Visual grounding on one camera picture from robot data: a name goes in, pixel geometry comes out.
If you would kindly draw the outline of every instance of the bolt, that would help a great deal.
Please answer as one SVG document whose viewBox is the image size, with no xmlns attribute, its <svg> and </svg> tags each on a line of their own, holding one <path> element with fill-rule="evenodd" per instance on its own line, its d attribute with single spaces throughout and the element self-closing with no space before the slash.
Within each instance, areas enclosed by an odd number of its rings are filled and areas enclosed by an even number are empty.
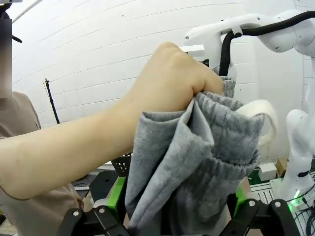
<svg viewBox="0 0 315 236">
<path fill-rule="evenodd" d="M 276 206 L 276 207 L 280 207 L 280 206 L 281 206 L 281 203 L 280 203 L 280 202 L 275 202 L 275 206 Z"/>
<path fill-rule="evenodd" d="M 250 206 L 253 207 L 254 205 L 256 205 L 256 203 L 254 201 L 250 201 Z"/>
</svg>

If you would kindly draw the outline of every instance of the gray fabric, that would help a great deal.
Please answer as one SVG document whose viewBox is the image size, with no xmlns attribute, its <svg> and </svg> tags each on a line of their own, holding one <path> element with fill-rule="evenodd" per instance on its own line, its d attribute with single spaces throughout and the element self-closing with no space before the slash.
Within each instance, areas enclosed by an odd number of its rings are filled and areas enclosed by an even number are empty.
<svg viewBox="0 0 315 236">
<path fill-rule="evenodd" d="M 235 81 L 222 79 L 224 94 L 233 96 Z M 227 196 L 258 165 L 264 118 L 235 112 L 242 106 L 238 100 L 201 92 L 186 111 L 141 115 L 125 200 L 131 232 L 160 226 L 156 214 L 162 214 L 172 235 L 221 232 Z"/>
</svg>

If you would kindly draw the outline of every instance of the wire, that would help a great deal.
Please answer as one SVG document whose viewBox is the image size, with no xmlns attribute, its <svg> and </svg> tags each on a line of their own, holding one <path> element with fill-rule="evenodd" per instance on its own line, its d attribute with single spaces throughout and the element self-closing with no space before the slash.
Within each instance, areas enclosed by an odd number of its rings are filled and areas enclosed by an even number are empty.
<svg viewBox="0 0 315 236">
<path fill-rule="evenodd" d="M 304 210 L 300 211 L 300 212 L 294 217 L 294 221 L 295 221 L 301 214 L 303 214 L 304 212 L 306 212 L 306 211 L 308 211 L 308 210 L 310 210 L 310 209 L 307 208 L 307 209 L 304 209 Z"/>
<path fill-rule="evenodd" d="M 223 43 L 222 43 L 222 50 L 221 50 L 221 58 L 220 58 L 220 68 L 219 68 L 219 75 L 227 76 L 228 67 L 230 66 L 231 62 L 231 42 L 233 38 L 241 37 L 240 33 L 234 33 L 231 31 L 226 34 Z"/>
<path fill-rule="evenodd" d="M 283 30 L 283 29 L 292 27 L 304 20 L 314 18 L 314 17 L 315 17 L 315 11 L 306 11 L 284 21 L 280 21 L 280 22 L 273 23 L 266 26 L 257 27 L 254 29 L 242 29 L 242 31 L 243 31 L 243 35 L 260 36 L 267 33 L 272 33 L 278 30 Z"/>
<path fill-rule="evenodd" d="M 296 199 L 299 199 L 299 198 L 305 196 L 305 195 L 308 194 L 314 187 L 315 187 L 315 183 L 313 184 L 313 186 L 312 186 L 309 190 L 307 190 L 307 191 L 306 191 L 305 193 L 303 193 L 302 195 L 300 195 L 300 196 L 298 196 L 298 197 L 296 197 L 296 198 L 292 198 L 292 199 L 290 199 L 290 200 L 287 200 L 286 202 L 290 202 L 290 201 L 293 201 L 293 200 L 296 200 Z"/>
<path fill-rule="evenodd" d="M 312 233 L 312 226 L 314 227 L 313 225 L 313 222 L 315 220 L 315 217 L 314 217 L 314 214 L 313 214 L 313 211 L 312 211 L 312 214 L 311 216 L 309 217 L 309 219 L 307 220 L 307 223 L 306 223 L 306 235 L 307 236 L 312 236 L 315 232 L 315 230 L 313 231 Z"/>
</svg>

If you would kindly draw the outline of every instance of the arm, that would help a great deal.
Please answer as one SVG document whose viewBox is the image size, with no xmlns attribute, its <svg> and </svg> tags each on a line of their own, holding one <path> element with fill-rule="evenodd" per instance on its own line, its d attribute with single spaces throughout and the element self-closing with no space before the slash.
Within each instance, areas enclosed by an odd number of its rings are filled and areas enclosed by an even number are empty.
<svg viewBox="0 0 315 236">
<path fill-rule="evenodd" d="M 142 111 L 180 111 L 194 94 L 222 93 L 222 87 L 209 68 L 164 43 L 113 108 L 0 140 L 0 186 L 12 197 L 27 199 L 67 184 L 131 151 Z"/>
</svg>

